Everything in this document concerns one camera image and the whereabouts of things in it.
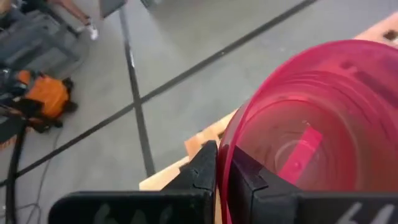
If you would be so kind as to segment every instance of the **person's leg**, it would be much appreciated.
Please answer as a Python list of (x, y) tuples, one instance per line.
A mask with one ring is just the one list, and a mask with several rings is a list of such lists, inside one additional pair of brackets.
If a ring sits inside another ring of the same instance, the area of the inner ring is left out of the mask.
[(90, 33), (92, 40), (98, 38), (98, 30), (92, 24), (90, 17), (85, 14), (72, 0), (49, 0), (50, 2), (61, 5), (65, 8), (71, 15), (76, 17), (81, 23), (86, 26), (87, 31)]

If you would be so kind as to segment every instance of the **black hose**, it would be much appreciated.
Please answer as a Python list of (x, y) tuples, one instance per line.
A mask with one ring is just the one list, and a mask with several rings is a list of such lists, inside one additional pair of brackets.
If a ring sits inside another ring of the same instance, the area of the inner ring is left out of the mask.
[(19, 166), (19, 158), (21, 157), (22, 147), (26, 136), (27, 120), (24, 120), (21, 129), (18, 132), (14, 146), (14, 152), (11, 156), (10, 166), (8, 168), (7, 188), (6, 188), (6, 224), (17, 224), (16, 215), (16, 177)]

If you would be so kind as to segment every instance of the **gray floor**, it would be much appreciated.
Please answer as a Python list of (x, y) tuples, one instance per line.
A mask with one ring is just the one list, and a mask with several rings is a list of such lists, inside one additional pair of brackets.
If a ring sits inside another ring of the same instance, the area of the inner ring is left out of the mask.
[[(65, 117), (57, 147), (132, 102), (119, 15), (100, 21), (96, 0), (76, 2), (93, 15), (101, 35), (97, 42), (84, 42), (90, 46), (87, 59), (72, 73), (73, 97), (80, 108)], [(163, 0), (147, 10), (139, 0), (130, 0), (126, 9), (141, 95), (297, 3)], [(349, 39), (397, 9), (396, 0), (318, 1), (143, 104), (156, 170), (183, 157), (184, 140), (241, 105), (289, 57), (322, 42)], [(21, 168), (53, 150), (58, 132), (29, 133)], [(6, 178), (11, 151), (10, 147), (0, 151), (0, 179)], [(18, 179), (18, 205), (35, 200), (43, 169), (44, 165)], [(145, 177), (132, 111), (51, 160), (40, 198), (42, 223), (62, 195), (76, 190), (137, 190)], [(2, 188), (0, 208), (4, 202)], [(20, 211), (21, 223), (30, 209)]]

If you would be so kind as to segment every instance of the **orange object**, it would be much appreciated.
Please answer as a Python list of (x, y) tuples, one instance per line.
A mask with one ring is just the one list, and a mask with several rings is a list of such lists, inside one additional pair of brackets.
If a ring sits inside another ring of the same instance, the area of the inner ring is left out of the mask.
[(41, 75), (36, 79), (32, 79), (31, 76), (31, 72), (27, 70), (21, 71), (18, 76), (18, 79), (28, 86), (34, 82), (25, 98), (42, 102), (42, 114), (49, 118), (61, 115), (64, 104), (69, 100), (68, 90), (62, 81), (48, 75)]

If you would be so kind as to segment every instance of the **red translucent plastic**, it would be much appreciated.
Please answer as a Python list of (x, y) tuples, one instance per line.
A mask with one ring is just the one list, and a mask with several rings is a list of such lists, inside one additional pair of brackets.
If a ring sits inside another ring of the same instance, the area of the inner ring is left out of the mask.
[(224, 132), (223, 222), (235, 146), (303, 190), (397, 191), (397, 109), (397, 49), (342, 40), (285, 62)]

